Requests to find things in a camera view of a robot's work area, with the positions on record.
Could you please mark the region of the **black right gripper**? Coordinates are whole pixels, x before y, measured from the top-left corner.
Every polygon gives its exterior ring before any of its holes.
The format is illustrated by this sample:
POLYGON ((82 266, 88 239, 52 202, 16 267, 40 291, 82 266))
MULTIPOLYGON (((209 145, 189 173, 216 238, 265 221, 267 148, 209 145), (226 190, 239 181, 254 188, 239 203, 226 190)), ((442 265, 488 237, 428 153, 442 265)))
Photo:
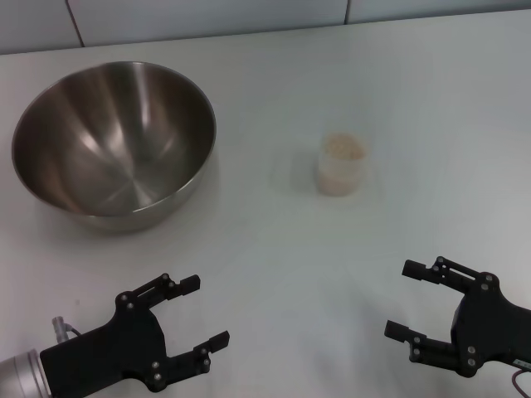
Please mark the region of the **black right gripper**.
POLYGON ((530 369, 530 311, 509 302, 493 274, 438 256, 431 267, 406 260, 402 275, 466 293, 455 311, 451 343, 387 320, 384 336, 407 343, 409 360, 472 377, 486 362, 530 369))

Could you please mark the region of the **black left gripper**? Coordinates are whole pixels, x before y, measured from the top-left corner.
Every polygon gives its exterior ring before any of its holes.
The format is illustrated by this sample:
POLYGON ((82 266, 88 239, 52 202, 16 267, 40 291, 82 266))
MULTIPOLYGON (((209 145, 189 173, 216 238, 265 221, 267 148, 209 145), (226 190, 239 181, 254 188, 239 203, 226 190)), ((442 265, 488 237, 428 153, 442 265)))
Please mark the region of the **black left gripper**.
POLYGON ((162 329, 152 307, 198 291, 201 279, 180 282, 162 274, 117 296, 117 309, 104 326, 41 352, 41 364, 52 392, 97 392, 125 379, 135 379, 152 392, 210 371, 210 355, 229 345, 221 332, 191 351, 166 356, 162 329))

